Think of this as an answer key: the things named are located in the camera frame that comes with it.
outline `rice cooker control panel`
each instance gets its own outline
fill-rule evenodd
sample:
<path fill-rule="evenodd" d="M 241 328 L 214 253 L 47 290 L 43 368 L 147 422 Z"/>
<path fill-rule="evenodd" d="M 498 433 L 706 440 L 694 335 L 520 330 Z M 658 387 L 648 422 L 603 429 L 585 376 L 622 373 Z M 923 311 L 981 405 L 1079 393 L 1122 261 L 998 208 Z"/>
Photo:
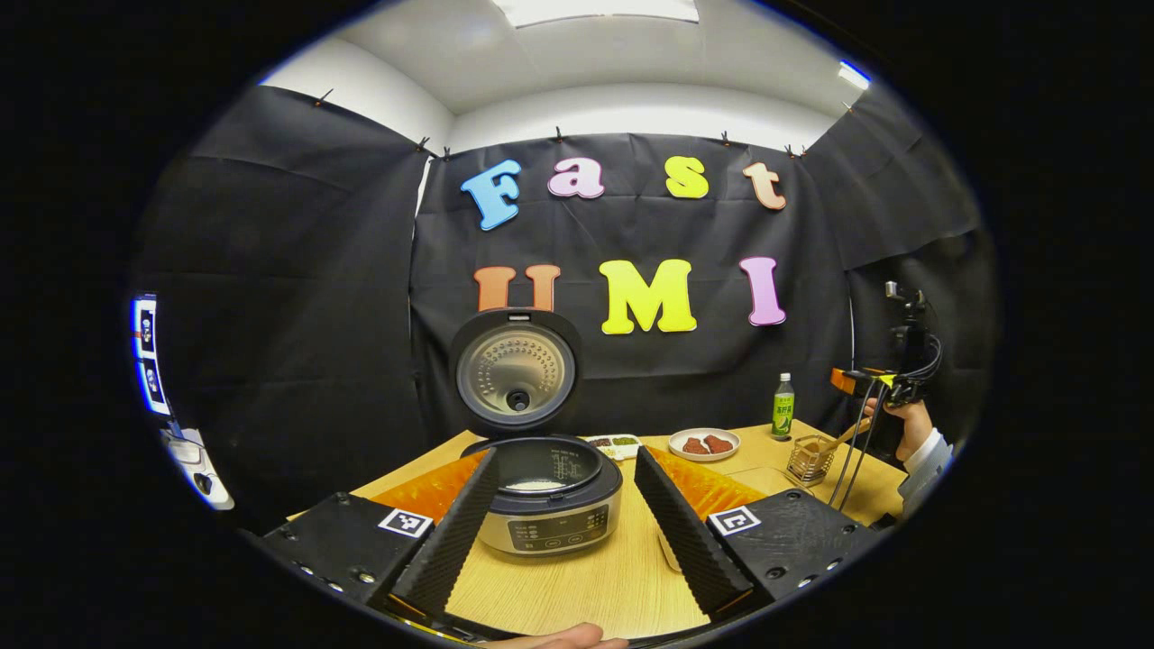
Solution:
<path fill-rule="evenodd" d="M 605 536 L 608 524 L 609 506 L 601 505 L 579 514 L 510 521 L 509 537 L 517 550 L 547 552 L 598 539 Z"/>

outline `raw meat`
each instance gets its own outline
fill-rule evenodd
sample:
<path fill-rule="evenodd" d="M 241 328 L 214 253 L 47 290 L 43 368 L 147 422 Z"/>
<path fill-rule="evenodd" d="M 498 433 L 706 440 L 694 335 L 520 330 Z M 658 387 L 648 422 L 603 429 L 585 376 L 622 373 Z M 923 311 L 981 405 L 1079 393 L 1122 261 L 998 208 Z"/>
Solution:
<path fill-rule="evenodd" d="M 733 449 L 733 442 L 725 441 L 717 435 L 706 435 L 705 446 L 710 447 L 710 453 L 725 453 Z"/>
<path fill-rule="evenodd" d="M 689 438 L 689 441 L 685 442 L 685 446 L 681 447 L 681 450 L 684 450 L 685 453 L 694 453 L 697 455 L 710 454 L 710 449 L 705 448 L 705 446 L 702 443 L 702 440 L 697 438 Z"/>

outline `foam letter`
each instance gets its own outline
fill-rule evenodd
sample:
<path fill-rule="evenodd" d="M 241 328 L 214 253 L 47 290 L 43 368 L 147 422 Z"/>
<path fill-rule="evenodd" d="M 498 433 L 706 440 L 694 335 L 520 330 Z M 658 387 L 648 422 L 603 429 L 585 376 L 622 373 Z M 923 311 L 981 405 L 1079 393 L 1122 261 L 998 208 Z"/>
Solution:
<path fill-rule="evenodd" d="M 692 331 L 697 328 L 697 320 L 689 312 L 688 278 L 692 267 L 688 261 L 662 261 L 653 274 L 652 284 L 645 284 L 631 261 L 607 261 L 599 270 L 609 279 L 609 319 L 601 323 L 606 334 L 629 334 L 634 330 L 629 308 L 645 331 L 653 327 L 658 308 L 661 308 L 661 320 L 657 326 L 662 331 Z"/>
<path fill-rule="evenodd" d="M 480 285 L 477 311 L 509 306 L 509 282 L 516 276 L 517 271 L 507 266 L 486 266 L 473 273 L 473 279 Z"/>
<path fill-rule="evenodd" d="M 520 173 L 520 165 L 517 161 L 504 161 L 460 184 L 460 191 L 472 194 L 481 210 L 481 230 L 493 230 L 517 216 L 517 206 L 508 204 L 502 199 L 509 196 L 509 200 L 516 200 L 520 195 L 517 181 L 510 176 L 512 173 Z"/>
<path fill-rule="evenodd" d="M 754 193 L 757 194 L 757 200 L 763 206 L 770 209 L 786 207 L 786 197 L 779 196 L 773 191 L 773 184 L 779 182 L 780 179 L 777 173 L 765 169 L 765 163 L 754 163 L 741 170 L 741 173 L 754 180 Z"/>
<path fill-rule="evenodd" d="M 665 172 L 669 179 L 665 186 L 680 199 L 700 199 L 710 191 L 710 184 L 702 173 L 705 165 L 697 158 L 673 156 L 665 161 Z"/>
<path fill-rule="evenodd" d="M 749 290 L 754 293 L 754 311 L 749 314 L 749 323 L 754 327 L 781 324 L 786 321 L 786 312 L 778 306 L 778 292 L 773 288 L 773 268 L 777 264 L 773 258 L 767 256 L 745 258 L 737 264 L 749 275 Z"/>
<path fill-rule="evenodd" d="M 556 196 L 579 195 L 595 199 L 605 193 L 601 185 L 601 163 L 592 158 L 568 158 L 554 165 L 553 171 L 563 171 L 549 179 L 549 192 Z"/>
<path fill-rule="evenodd" d="M 525 275 L 533 281 L 533 308 L 553 311 L 553 279 L 561 275 L 556 266 L 530 266 Z"/>

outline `rice cooker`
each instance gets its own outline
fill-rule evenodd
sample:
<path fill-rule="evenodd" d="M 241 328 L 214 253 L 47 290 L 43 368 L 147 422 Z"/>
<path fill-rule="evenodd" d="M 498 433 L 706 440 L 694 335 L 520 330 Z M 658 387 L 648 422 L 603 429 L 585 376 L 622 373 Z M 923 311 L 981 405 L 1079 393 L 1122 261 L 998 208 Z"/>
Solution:
<path fill-rule="evenodd" d="M 542 557 L 598 543 L 617 527 L 621 470 L 564 434 L 579 382 L 579 337 L 549 311 L 499 308 L 473 316 L 450 348 L 459 405 L 485 438 L 462 454 L 496 452 L 499 487 L 478 538 Z"/>

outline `monitor screen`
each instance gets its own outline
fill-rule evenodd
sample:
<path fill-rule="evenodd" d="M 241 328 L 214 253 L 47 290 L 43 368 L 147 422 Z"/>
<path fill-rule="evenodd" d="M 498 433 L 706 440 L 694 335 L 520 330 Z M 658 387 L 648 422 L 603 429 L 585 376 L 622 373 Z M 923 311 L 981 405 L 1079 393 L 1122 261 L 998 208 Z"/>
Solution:
<path fill-rule="evenodd" d="M 156 296 L 152 293 L 141 293 L 133 300 L 133 345 L 144 403 L 157 415 L 171 416 L 156 357 Z"/>

